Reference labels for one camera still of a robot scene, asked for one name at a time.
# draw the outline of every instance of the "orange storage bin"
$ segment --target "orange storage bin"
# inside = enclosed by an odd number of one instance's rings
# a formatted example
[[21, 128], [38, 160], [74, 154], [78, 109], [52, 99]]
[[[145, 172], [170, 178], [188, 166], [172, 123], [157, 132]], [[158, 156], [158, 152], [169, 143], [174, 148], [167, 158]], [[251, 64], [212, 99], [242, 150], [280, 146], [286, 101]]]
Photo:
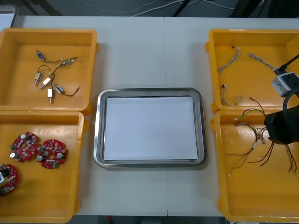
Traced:
[[[79, 209], [79, 161], [86, 129], [80, 112], [0, 111], [0, 163], [19, 173], [16, 189], [0, 197], [0, 223], [66, 223]], [[68, 149], [65, 164], [46, 169], [36, 162], [16, 162], [11, 145], [22, 133], [36, 134], [41, 144], [49, 139]]]
[[[234, 57], [236, 49], [232, 49], [233, 45], [241, 49], [241, 56], [223, 72], [218, 73], [217, 67], [223, 67]], [[249, 100], [249, 97], [259, 101], [266, 110], [282, 109], [284, 98], [280, 97], [271, 85], [276, 74], [247, 54], [253, 53], [278, 68], [298, 54], [299, 30], [212, 29], [206, 50], [210, 58], [214, 112], [258, 109], [258, 105]], [[299, 75], [299, 60], [290, 64], [287, 71], [294, 71]], [[241, 106], [229, 106], [221, 102], [223, 84], [227, 86], [226, 101], [234, 104], [235, 97], [241, 95]], [[289, 101], [289, 107], [298, 104], [299, 99], [296, 96]]]
[[[291, 162], [284, 145], [274, 145], [268, 162], [241, 164], [240, 156], [247, 153], [255, 142], [255, 135], [247, 126], [265, 127], [264, 116], [252, 112], [235, 121], [243, 111], [219, 111], [211, 121], [215, 136], [220, 199], [219, 211], [231, 222], [299, 222], [299, 143], [290, 144], [298, 170], [289, 171]], [[257, 161], [269, 150], [271, 141], [264, 133], [266, 144], [259, 140], [246, 161]]]
[[[96, 51], [97, 33], [94, 30], [7, 28], [0, 34], [0, 110], [80, 111], [91, 112], [90, 95]], [[53, 104], [47, 97], [48, 86], [40, 90], [49, 70], [42, 67], [43, 77], [34, 86], [36, 72], [42, 64], [54, 71], [59, 63], [44, 63], [36, 55], [42, 52], [47, 60], [78, 57], [55, 74], [55, 83], [66, 94], [79, 91], [73, 97], [54, 90]]]

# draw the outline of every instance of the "circuit board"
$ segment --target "circuit board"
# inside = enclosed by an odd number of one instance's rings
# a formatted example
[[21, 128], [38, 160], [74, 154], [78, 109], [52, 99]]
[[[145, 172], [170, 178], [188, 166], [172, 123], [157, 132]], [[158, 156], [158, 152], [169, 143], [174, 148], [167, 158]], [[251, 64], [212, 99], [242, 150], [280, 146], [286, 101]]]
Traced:
[[[22, 135], [26, 135], [27, 139], [22, 139]], [[13, 146], [15, 148], [11, 151], [12, 153], [15, 153], [17, 155], [14, 160], [20, 162], [29, 160], [37, 151], [38, 147], [38, 137], [35, 134], [26, 132], [26, 134], [22, 135], [20, 135], [14, 141]]]
[[[8, 182], [0, 187], [0, 196], [2, 196], [2, 197], [9, 194], [11, 191], [13, 191], [16, 187], [16, 183], [19, 180], [18, 172], [13, 165], [0, 164], [0, 170], [7, 169], [7, 168], [9, 169], [10, 175], [6, 177]], [[8, 192], [2, 193], [1, 192], [2, 189], [7, 189]]]
[[55, 169], [64, 164], [66, 158], [66, 149], [62, 142], [50, 139], [43, 142], [43, 146], [37, 149], [37, 161], [47, 169]]

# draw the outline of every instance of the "stainless steel tray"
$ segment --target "stainless steel tray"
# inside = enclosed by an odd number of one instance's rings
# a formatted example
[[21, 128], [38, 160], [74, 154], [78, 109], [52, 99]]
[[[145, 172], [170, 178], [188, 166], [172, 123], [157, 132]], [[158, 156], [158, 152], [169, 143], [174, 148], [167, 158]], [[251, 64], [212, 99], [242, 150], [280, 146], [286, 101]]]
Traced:
[[[108, 98], [149, 98], [149, 97], [192, 97], [195, 125], [196, 148], [195, 160], [104, 160], [105, 126]], [[121, 167], [193, 167], [201, 165], [206, 159], [205, 125], [200, 93], [193, 88], [142, 88], [142, 89], [107, 89], [98, 97], [95, 120], [93, 157], [97, 165], [104, 168]]]

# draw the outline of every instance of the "white paper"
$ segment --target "white paper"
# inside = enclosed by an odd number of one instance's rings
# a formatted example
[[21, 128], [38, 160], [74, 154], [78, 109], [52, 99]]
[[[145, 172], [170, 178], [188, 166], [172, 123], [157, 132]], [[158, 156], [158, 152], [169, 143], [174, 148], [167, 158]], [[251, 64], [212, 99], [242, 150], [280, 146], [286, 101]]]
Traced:
[[192, 97], [107, 99], [104, 160], [197, 158]]
[[14, 13], [0, 13], [0, 31], [11, 26]]

